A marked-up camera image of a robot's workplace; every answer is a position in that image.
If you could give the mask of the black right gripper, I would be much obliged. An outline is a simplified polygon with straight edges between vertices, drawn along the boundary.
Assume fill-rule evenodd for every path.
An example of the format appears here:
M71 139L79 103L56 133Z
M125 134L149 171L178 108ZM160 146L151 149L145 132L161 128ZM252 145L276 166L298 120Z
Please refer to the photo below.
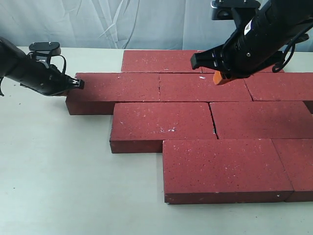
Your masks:
M215 52L214 60L207 56L200 58L202 54L193 54L191 67L195 70L200 66L215 66L215 85L248 78L261 70L260 65L267 62L268 58L273 59L273 54L281 51L281 47L291 40L290 30L291 26L286 24L274 7L262 7L245 26L236 27L224 44L208 49Z

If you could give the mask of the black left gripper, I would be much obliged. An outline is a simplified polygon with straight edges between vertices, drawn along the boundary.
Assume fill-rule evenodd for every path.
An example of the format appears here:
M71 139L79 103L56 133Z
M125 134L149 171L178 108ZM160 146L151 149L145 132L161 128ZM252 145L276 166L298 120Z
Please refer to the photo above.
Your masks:
M68 91L83 89L84 81L60 72L55 65L24 58L11 58L4 66L4 76L45 96L67 96Z

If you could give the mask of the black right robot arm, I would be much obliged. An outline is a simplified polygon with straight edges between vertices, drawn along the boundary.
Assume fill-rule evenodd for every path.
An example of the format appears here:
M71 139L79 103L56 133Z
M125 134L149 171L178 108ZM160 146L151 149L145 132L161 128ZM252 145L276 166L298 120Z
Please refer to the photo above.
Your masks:
M263 6L257 0L213 0L211 7L213 20L233 20L236 29L224 44L193 54L190 63L194 70L214 70L216 85L268 67L280 72L313 27L311 0L269 0Z

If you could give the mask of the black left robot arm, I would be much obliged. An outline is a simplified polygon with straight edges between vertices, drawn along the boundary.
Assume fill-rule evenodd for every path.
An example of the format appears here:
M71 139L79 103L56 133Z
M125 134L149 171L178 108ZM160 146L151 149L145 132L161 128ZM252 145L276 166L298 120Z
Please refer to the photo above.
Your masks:
M66 75L67 62L59 42L34 42L25 54L9 40L0 38L0 79L5 77L45 96L60 96L83 89L84 81Z

